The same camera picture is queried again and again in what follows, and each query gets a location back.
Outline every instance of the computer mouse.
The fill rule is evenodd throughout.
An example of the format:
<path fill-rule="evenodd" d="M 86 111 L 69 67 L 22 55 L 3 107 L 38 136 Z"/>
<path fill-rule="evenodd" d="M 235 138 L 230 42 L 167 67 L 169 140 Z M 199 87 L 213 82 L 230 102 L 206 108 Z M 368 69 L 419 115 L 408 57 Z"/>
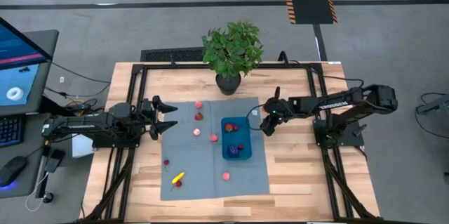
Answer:
<path fill-rule="evenodd" d="M 26 157 L 14 157 L 0 169 L 0 187 L 10 185 L 27 166 Z"/>

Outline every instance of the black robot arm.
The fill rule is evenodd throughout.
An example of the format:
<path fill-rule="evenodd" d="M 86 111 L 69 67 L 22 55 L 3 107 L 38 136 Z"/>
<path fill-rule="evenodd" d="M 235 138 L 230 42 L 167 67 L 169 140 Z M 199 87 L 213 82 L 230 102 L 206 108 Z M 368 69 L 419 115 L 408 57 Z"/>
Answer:
<path fill-rule="evenodd" d="M 152 101 L 144 99 L 140 110 L 129 103 L 119 103 L 100 114 L 47 119 L 42 136 L 54 141 L 70 134 L 83 134 L 93 140 L 92 147 L 137 147 L 139 136 L 147 132 L 146 126 L 152 139 L 157 140 L 160 133 L 177 124 L 158 120 L 159 112 L 176 110 L 156 95 Z"/>
<path fill-rule="evenodd" d="M 342 114 L 331 114 L 326 118 L 328 135 L 339 138 L 350 123 L 373 113 L 389 114 L 398 107 L 394 89 L 375 84 L 364 88 L 354 87 L 348 91 L 319 98 L 290 97 L 288 100 L 284 100 L 279 99 L 279 93 L 280 88 L 277 87 L 274 97 L 268 99 L 263 106 L 265 112 L 269 114 L 260 124 L 260 128 L 267 136 L 273 134 L 277 125 L 291 119 L 304 119 L 322 110 L 353 105 Z"/>

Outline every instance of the blue container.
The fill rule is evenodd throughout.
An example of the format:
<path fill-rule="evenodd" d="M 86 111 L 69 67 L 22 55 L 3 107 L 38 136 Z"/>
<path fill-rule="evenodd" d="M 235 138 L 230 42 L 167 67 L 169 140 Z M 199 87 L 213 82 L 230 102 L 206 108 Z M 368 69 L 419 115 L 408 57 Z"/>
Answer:
<path fill-rule="evenodd" d="M 226 132 L 225 125 L 228 123 L 238 126 L 238 131 Z M 239 155 L 237 157 L 229 156 L 228 146 L 234 145 L 237 147 L 239 144 L 243 146 L 243 149 L 239 150 Z M 226 160 L 247 160 L 253 155 L 251 151 L 250 128 L 246 123 L 245 117 L 222 119 L 222 155 Z"/>

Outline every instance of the red fruit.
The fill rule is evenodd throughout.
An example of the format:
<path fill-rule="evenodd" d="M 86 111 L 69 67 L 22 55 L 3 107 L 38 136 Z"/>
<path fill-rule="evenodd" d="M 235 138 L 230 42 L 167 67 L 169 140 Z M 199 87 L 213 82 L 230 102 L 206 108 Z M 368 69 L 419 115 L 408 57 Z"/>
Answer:
<path fill-rule="evenodd" d="M 226 132 L 231 133 L 234 130 L 234 126 L 232 126 L 232 124 L 230 123 L 226 123 L 226 125 L 224 125 L 224 129 L 226 130 Z"/>
<path fill-rule="evenodd" d="M 202 120 L 202 119 L 203 119 L 203 115 L 200 112 L 195 114 L 195 120 Z"/>

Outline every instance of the gray floor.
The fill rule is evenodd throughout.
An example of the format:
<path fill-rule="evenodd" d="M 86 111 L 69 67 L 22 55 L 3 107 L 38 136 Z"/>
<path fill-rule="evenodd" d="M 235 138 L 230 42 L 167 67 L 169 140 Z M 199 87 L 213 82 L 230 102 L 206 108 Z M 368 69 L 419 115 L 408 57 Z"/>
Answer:
<path fill-rule="evenodd" d="M 98 4 L 214 0 L 0 0 L 0 4 Z M 365 119 L 368 165 L 383 217 L 425 223 L 449 219 L 449 140 L 418 128 L 414 108 L 422 93 L 449 92 L 449 6 L 336 6 L 339 23 L 322 25 L 329 60 L 342 61 L 347 77 L 396 89 L 395 113 Z M 141 49 L 201 45 L 200 36 L 227 21 L 247 19 L 261 29 L 265 60 L 285 50 L 294 60 L 317 60 L 310 25 L 290 25 L 285 7 L 146 8 L 116 10 L 0 11 L 19 30 L 58 29 L 55 61 L 97 79 L 110 79 L 114 63 L 137 61 Z M 59 77 L 66 81 L 59 83 Z M 54 67 L 51 88 L 89 94 L 102 88 Z M 67 101 L 49 93 L 57 102 Z M 107 94 L 99 95 L 104 103 Z M 420 117 L 433 131 L 449 136 L 438 114 Z M 0 223 L 58 223 L 79 214 L 91 159 L 54 174 L 48 189 L 58 197 L 36 213 L 24 197 L 0 200 Z"/>

